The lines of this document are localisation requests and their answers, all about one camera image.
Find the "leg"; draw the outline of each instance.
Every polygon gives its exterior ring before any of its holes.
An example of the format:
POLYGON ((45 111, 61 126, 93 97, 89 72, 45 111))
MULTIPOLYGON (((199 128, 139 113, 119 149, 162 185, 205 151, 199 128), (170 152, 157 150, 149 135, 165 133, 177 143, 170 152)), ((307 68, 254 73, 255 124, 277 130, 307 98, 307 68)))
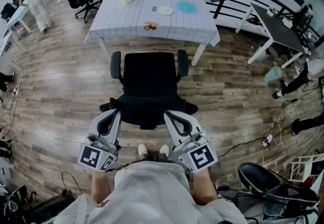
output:
POLYGON ((273 39, 270 38, 264 45, 258 48, 258 50, 253 54, 252 57, 250 57, 250 59, 248 60, 248 64, 252 64, 257 59, 257 57, 264 54, 266 49, 269 48, 272 44, 273 44, 273 39))
POLYGON ((98 38, 98 42, 99 42, 99 45, 103 51, 103 55, 107 58, 108 62, 110 62, 110 54, 109 54, 109 51, 105 45, 105 42, 103 40, 103 38, 98 38))
POLYGON ((9 146, 9 144, 7 142, 0 141, 0 148, 9 149, 10 146, 9 146))
POLYGON ((11 28, 9 28, 9 31, 11 32, 11 39, 19 40, 19 38, 14 34, 11 28))
POLYGON ((302 130, 314 128, 324 124, 324 113, 322 112, 319 116, 313 119, 307 119, 300 121, 299 119, 295 120, 292 124, 292 131, 294 134, 298 134, 302 130))
POLYGON ((195 53, 195 55, 194 55, 194 57, 193 57, 193 59, 192 59, 192 61, 191 61, 191 65, 192 65, 192 66, 197 65, 197 62, 198 62, 198 60, 200 59, 201 55, 203 54, 203 52, 204 52, 206 46, 207 46, 207 44, 204 44, 204 43, 201 43, 201 44, 199 45, 199 47, 198 47, 198 49, 197 49, 197 51, 196 51, 196 53, 195 53))
POLYGON ((244 18, 241 21, 241 24, 235 30, 236 33, 238 33, 242 29, 244 23, 247 21, 247 19, 249 18, 249 16, 250 16, 251 13, 252 13, 252 7, 250 7, 250 9, 247 11, 247 13, 245 14, 244 18))
POLYGON ((289 83, 287 87, 281 90, 282 95, 289 94, 295 91, 296 89, 298 89, 303 84, 307 83, 307 73, 308 73, 308 68, 306 66, 302 70, 302 72, 300 72, 298 77, 296 77, 291 83, 289 83))
POLYGON ((10 159, 11 155, 8 151, 4 151, 4 150, 0 149, 0 157, 10 159))
POLYGON ((4 75, 0 72, 0 81, 1 82, 12 82, 14 80, 12 75, 4 75))
POLYGON ((303 55, 302 52, 299 52, 298 54, 294 55, 290 60, 288 60, 286 63, 282 64, 281 68, 286 68, 289 64, 291 64, 293 61, 295 61, 302 55, 303 55))
POLYGON ((0 81, 0 90, 5 93, 7 92, 7 85, 3 81, 0 81))
POLYGON ((25 29, 27 30, 27 32, 31 33, 31 30, 29 29, 29 27, 27 26, 27 24, 24 22, 24 20, 20 20, 20 23, 25 27, 25 29))

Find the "white plate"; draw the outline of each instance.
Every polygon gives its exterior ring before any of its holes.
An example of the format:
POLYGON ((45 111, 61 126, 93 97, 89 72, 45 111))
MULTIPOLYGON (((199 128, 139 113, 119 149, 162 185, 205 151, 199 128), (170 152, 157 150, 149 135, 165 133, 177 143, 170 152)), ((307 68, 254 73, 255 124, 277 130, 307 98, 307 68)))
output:
POLYGON ((164 16, 170 15, 173 12, 173 9, 170 7, 157 7, 156 11, 164 16))

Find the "white shirt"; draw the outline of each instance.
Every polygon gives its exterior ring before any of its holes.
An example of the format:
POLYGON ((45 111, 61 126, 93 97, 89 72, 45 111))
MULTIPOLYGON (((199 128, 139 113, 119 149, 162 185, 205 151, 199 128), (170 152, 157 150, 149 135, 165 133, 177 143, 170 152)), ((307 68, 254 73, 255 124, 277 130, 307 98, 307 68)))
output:
MULTIPOLYGON (((54 224, 70 224, 76 219, 79 197, 62 211, 54 224)), ((247 224, 236 206, 225 199, 206 206, 194 202, 181 166, 175 163, 139 162, 115 176, 115 190, 95 208, 88 196, 88 224, 218 224, 227 220, 247 224)))

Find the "grid tablecloth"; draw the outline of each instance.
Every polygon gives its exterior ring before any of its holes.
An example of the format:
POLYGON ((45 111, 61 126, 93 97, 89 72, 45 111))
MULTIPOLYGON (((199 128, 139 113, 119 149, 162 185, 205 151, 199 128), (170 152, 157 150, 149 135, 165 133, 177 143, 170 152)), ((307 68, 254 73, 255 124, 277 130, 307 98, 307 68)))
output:
POLYGON ((119 0, 103 0, 85 41, 114 37, 147 36, 187 40, 215 46, 219 33, 205 0, 133 0, 121 4, 119 0), (178 2, 191 2, 195 13, 180 11, 178 2), (153 7, 167 6, 171 15, 161 15, 153 7), (158 24, 156 30, 145 30, 147 22, 158 24))

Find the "white dress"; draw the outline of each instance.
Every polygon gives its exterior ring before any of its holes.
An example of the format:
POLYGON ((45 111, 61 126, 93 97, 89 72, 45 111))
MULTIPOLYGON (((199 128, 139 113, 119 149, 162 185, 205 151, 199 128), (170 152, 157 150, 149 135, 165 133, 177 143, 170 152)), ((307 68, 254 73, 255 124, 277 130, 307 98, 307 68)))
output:
POLYGON ((47 10, 43 0, 28 0, 28 6, 32 15, 34 15, 37 26, 42 32, 52 25, 52 17, 47 10))

